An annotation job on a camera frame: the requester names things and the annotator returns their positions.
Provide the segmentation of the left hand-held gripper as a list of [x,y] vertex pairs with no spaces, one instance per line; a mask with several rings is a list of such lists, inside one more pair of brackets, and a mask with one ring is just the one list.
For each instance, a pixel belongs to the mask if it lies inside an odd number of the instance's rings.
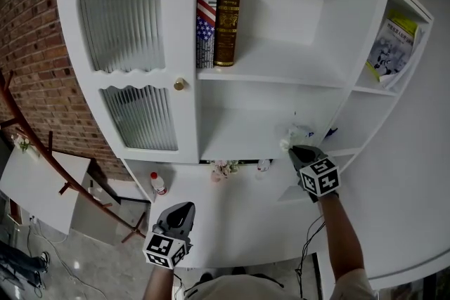
[[148,233],[143,253],[153,265],[173,270],[187,256],[195,218],[195,204],[182,202],[164,210]]

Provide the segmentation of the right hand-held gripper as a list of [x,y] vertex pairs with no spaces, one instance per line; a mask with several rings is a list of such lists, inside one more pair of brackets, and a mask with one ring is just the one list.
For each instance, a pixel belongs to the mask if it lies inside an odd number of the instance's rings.
[[[294,168],[300,169],[297,172],[300,185],[312,202],[318,202],[324,195],[336,193],[340,187],[340,168],[332,157],[327,157],[322,150],[309,145],[294,145],[288,154]],[[303,167],[304,162],[315,163]]]

